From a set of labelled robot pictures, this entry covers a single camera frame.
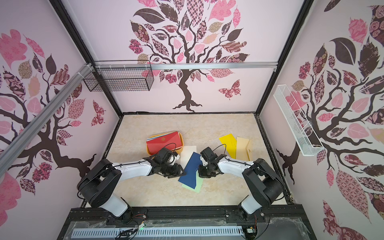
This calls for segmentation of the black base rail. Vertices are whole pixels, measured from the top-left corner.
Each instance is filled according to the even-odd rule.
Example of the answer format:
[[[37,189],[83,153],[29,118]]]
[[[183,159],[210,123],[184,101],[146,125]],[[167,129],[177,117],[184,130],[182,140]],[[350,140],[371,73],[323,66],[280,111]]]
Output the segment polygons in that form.
[[[272,221],[277,218],[288,218],[290,220],[301,220],[304,224],[304,234],[310,240],[315,240],[314,230],[302,205],[272,205],[261,208],[249,215],[239,213],[238,206],[188,206],[188,207],[133,207],[129,210],[129,220],[124,225],[118,218],[103,209],[75,208],[70,213],[59,233],[58,239],[63,240],[74,222],[88,222],[92,224],[105,222],[110,226],[132,226],[139,220],[149,221],[161,220],[223,220],[227,224],[239,224],[240,226],[254,226],[255,224],[269,222],[269,232]]]

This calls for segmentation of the navy blue envelope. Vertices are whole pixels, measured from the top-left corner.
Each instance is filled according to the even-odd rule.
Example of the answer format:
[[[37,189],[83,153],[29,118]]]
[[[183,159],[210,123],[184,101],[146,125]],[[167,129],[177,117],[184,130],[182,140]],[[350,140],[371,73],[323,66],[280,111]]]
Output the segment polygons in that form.
[[[187,184],[187,181],[195,176],[196,171],[198,171],[200,165],[202,165],[201,155],[198,153],[193,153],[184,169],[186,174],[179,178],[179,182],[182,184]]]

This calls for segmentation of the aluminium rail back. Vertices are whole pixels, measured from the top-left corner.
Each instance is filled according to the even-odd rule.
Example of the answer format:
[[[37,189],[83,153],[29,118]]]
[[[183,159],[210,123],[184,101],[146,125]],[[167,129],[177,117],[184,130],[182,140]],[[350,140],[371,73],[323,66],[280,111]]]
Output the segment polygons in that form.
[[[144,68],[152,70],[210,70],[210,69],[275,69],[278,62],[243,62],[243,63],[182,63],[182,64],[109,64],[96,65],[96,69]]]

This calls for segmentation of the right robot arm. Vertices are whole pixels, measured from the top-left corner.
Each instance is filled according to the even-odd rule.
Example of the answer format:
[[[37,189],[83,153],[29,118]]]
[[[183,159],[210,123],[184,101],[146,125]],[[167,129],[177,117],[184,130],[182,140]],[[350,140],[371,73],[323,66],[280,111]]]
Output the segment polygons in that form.
[[[199,165],[200,178],[214,178],[231,174],[244,179],[250,194],[238,206],[237,214],[247,220],[257,210],[270,207],[284,192],[281,178],[271,166],[261,158],[254,162],[236,160],[225,154],[217,155],[207,147],[201,151],[202,165]]]

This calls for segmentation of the light green envelope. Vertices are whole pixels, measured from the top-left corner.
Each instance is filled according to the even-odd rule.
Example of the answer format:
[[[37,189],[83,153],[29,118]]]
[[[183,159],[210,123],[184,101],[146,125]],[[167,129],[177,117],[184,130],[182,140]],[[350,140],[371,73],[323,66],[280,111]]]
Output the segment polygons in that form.
[[[203,186],[203,181],[204,180],[199,177],[198,171],[196,171],[195,176],[188,180],[187,184],[182,184],[182,187],[195,193],[200,193]]]

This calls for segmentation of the white envelope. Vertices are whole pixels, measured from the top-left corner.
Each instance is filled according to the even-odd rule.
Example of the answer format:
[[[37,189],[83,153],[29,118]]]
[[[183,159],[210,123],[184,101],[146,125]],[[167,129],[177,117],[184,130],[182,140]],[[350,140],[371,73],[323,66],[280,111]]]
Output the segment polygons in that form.
[[[180,165],[185,168],[192,154],[197,151],[197,146],[184,146],[180,153]]]

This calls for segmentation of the beige envelope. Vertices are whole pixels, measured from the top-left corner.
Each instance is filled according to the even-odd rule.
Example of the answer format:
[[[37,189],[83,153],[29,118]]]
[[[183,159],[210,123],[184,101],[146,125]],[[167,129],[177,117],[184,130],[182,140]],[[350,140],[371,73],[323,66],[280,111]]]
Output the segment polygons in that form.
[[[250,139],[237,137],[236,159],[241,161],[251,161],[252,158],[252,141]]]

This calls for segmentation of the aluminium rail left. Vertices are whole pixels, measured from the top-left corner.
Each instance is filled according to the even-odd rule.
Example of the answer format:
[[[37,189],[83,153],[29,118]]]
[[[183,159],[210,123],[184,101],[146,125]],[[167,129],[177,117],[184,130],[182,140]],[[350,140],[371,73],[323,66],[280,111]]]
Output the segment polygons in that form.
[[[92,72],[94,68],[90,63],[82,66],[46,107],[25,127],[22,133],[1,154],[1,175],[9,169],[35,135],[42,129],[44,124],[50,120],[56,110],[65,102],[67,97],[81,83],[81,81]]]

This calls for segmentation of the aluminium rail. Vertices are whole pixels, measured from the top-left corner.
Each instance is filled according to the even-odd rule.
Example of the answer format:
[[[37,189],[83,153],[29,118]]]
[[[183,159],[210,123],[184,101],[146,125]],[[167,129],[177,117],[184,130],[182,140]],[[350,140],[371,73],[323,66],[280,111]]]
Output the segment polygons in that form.
[[[210,69],[275,69],[278,62],[243,62],[243,63],[182,63],[182,64],[109,64],[96,65],[96,69],[144,68],[152,70],[210,70]]]
[[[94,68],[90,63],[82,66],[46,107],[25,127],[22,133],[1,154],[1,175],[9,169],[35,135],[42,129],[44,124],[50,120],[56,110],[65,102],[67,97],[81,83],[81,81],[92,72]]]

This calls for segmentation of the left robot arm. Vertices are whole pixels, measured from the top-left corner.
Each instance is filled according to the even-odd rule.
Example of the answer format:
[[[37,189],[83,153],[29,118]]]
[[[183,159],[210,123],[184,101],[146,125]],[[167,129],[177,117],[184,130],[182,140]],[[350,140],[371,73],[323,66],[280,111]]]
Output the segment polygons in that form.
[[[118,164],[102,159],[82,177],[77,185],[78,194],[82,195],[92,208],[108,211],[118,224],[129,224],[134,214],[129,204],[114,194],[118,183],[152,175],[168,179],[185,176],[183,167],[176,163],[179,159],[178,153],[167,148],[136,162]]]

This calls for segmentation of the yellow envelope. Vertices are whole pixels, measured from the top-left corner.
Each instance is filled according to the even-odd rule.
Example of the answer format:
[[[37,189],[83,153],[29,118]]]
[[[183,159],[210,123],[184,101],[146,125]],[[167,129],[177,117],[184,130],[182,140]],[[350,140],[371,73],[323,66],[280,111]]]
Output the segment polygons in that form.
[[[236,151],[237,151],[237,140],[232,134],[225,135],[223,137],[219,138],[221,144],[225,144],[227,146],[226,152],[229,154],[229,156],[233,159],[236,158]]]

